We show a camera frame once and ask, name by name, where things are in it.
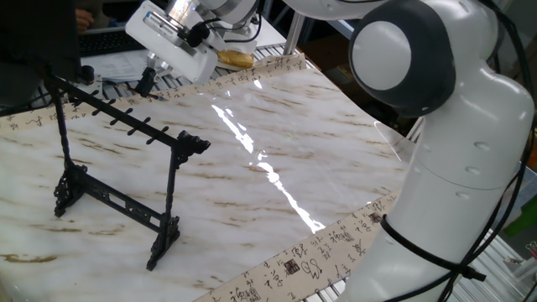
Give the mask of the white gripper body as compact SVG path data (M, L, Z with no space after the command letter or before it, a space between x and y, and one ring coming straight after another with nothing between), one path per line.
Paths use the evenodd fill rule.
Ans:
M164 16L164 10L143 1L128 20L125 30L146 49L193 83L210 79L217 55L205 44L192 48L178 36L178 29Z

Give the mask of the bare operator hand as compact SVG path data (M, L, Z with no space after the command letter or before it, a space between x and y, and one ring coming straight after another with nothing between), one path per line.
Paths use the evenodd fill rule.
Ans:
M78 34L84 34L93 24L95 20L91 13L83 9L76 9L76 23Z

